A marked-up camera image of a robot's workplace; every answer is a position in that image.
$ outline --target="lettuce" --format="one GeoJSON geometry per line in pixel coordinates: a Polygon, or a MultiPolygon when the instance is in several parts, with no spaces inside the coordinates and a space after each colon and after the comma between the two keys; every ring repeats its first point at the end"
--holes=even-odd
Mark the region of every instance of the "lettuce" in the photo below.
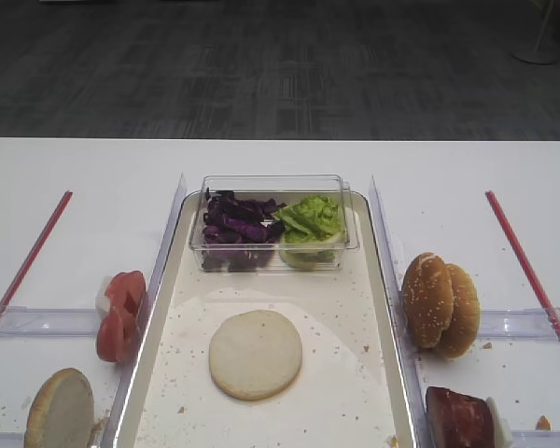
{"type": "MultiPolygon", "coordinates": [[[[345,241],[340,205],[326,196],[307,196],[299,203],[276,211],[273,216],[285,225],[282,241],[291,245],[336,244],[345,241]]],[[[317,263],[332,262],[332,249],[287,249],[280,251],[286,264],[299,269],[313,269],[317,263]]]]}

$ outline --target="bread crumb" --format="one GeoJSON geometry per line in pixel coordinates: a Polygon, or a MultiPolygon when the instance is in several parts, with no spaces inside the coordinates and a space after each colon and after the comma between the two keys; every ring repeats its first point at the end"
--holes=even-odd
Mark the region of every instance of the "bread crumb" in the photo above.
{"type": "Polygon", "coordinates": [[[546,416],[542,415],[539,418],[538,423],[535,425],[535,429],[537,431],[551,431],[552,426],[550,425],[550,421],[546,418],[546,416]]]}
{"type": "Polygon", "coordinates": [[[109,411],[106,411],[105,415],[100,418],[91,428],[90,441],[97,440],[97,437],[102,433],[102,431],[104,431],[105,422],[108,419],[108,412],[109,411]]]}

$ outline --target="red straw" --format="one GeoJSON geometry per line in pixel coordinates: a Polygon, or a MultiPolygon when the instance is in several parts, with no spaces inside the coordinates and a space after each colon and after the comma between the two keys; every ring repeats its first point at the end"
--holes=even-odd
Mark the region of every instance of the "red straw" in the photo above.
{"type": "Polygon", "coordinates": [[[67,191],[64,193],[64,195],[60,199],[60,202],[52,212],[52,216],[49,217],[48,222],[44,226],[44,230],[41,231],[41,233],[37,237],[37,240],[35,240],[34,246],[31,248],[29,254],[27,254],[27,258],[22,263],[15,277],[12,279],[12,282],[10,283],[7,292],[4,293],[2,300],[0,300],[0,317],[2,316],[2,313],[6,310],[8,304],[12,300],[12,297],[17,292],[17,289],[19,289],[19,286],[21,285],[23,278],[25,278],[25,275],[29,271],[29,268],[31,268],[31,265],[33,264],[35,258],[37,257],[37,254],[39,254],[39,251],[41,250],[42,246],[48,239],[49,234],[52,232],[52,229],[54,229],[54,226],[58,222],[58,219],[60,219],[60,216],[63,214],[64,208],[66,208],[72,196],[73,196],[72,191],[67,191]]]}
{"type": "MultiPolygon", "coordinates": [[[[508,222],[508,220],[506,219],[504,210],[502,210],[502,207],[497,201],[496,195],[493,191],[487,191],[485,193],[485,196],[487,197],[487,201],[489,201],[490,205],[492,206],[497,220],[500,222],[500,226],[502,226],[502,230],[504,230],[504,233],[506,233],[506,237],[511,243],[512,249],[516,254],[516,258],[518,258],[519,262],[521,263],[521,267],[523,268],[523,271],[525,271],[526,278],[529,280],[529,283],[535,291],[535,295],[538,296],[539,303],[541,303],[541,306],[545,309],[552,309],[552,303],[550,302],[548,295],[545,293],[543,286],[539,282],[535,271],[533,271],[531,263],[529,263],[529,259],[526,257],[525,252],[521,247],[521,243],[519,243],[519,240],[516,238],[510,222],[508,222]]],[[[560,331],[560,323],[557,319],[553,319],[553,327],[556,329],[556,331],[560,331]]]]}

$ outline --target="sesame seed bun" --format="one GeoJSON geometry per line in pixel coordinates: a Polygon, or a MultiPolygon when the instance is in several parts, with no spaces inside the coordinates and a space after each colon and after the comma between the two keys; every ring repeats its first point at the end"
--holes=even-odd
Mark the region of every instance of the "sesame seed bun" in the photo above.
{"type": "Polygon", "coordinates": [[[442,357],[462,357],[475,342],[481,320],[477,290],[470,276],[459,266],[447,264],[452,280],[455,307],[450,327],[441,334],[436,352],[442,357]]]}
{"type": "Polygon", "coordinates": [[[444,261],[431,252],[415,258],[404,274],[402,294],[414,343],[435,347],[450,326],[454,309],[452,281],[444,261]]]}

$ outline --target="red tomato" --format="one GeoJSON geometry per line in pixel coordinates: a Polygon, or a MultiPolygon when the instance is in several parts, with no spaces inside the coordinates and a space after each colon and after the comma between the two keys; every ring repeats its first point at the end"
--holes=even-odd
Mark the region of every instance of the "red tomato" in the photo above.
{"type": "Polygon", "coordinates": [[[145,278],[139,271],[119,273],[105,294],[110,299],[110,312],[97,333],[97,355],[104,361],[125,362],[136,349],[136,320],[146,295],[145,278]]]}

